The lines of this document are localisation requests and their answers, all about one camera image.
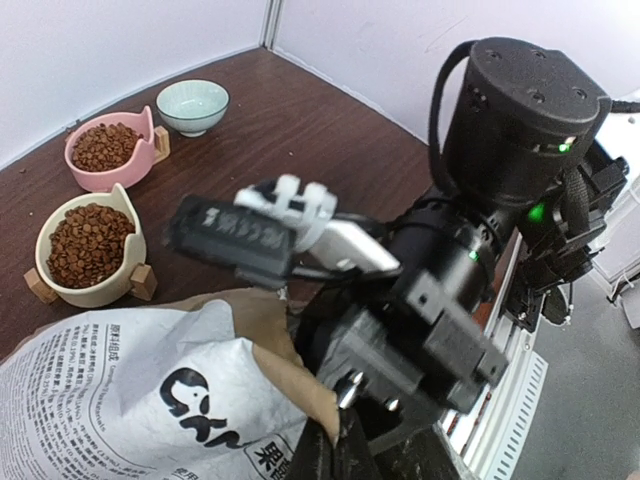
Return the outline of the pet food bag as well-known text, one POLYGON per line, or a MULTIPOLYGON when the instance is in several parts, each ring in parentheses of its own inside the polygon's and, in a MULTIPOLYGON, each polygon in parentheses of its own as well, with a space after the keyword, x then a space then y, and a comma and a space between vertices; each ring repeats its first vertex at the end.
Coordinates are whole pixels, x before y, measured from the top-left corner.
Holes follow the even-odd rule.
POLYGON ((5 479, 282 479, 333 391, 304 367, 274 292, 86 311, 1 365, 5 479))

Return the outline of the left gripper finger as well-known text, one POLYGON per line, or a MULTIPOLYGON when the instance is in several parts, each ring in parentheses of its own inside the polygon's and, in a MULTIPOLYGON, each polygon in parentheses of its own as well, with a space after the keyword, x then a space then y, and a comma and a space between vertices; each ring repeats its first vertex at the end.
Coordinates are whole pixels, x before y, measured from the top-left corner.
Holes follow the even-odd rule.
POLYGON ((380 478, 357 412, 339 411, 337 442, 308 419, 285 476, 286 480, 374 480, 380 478))

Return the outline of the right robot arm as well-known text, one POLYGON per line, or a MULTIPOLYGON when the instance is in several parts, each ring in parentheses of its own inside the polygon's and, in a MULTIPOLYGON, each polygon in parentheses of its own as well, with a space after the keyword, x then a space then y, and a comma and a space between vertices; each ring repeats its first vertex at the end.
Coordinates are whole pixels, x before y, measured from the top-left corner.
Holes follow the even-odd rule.
POLYGON ((612 109, 558 50, 491 37, 448 56, 429 113, 432 185, 375 233, 339 222, 343 239, 316 252, 329 275, 296 339, 374 450, 471 411, 500 383, 508 360, 473 315, 514 232, 528 249, 518 314, 590 270, 628 170, 595 140, 612 109))

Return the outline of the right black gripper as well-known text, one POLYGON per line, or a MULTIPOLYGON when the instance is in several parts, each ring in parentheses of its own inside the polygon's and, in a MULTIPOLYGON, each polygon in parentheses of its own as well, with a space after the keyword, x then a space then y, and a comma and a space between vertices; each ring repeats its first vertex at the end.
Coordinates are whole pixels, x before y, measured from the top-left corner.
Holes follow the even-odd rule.
POLYGON ((509 365, 426 270, 323 287, 303 309, 294 344, 356 410, 369 440, 405 440, 448 410, 470 412, 509 365))

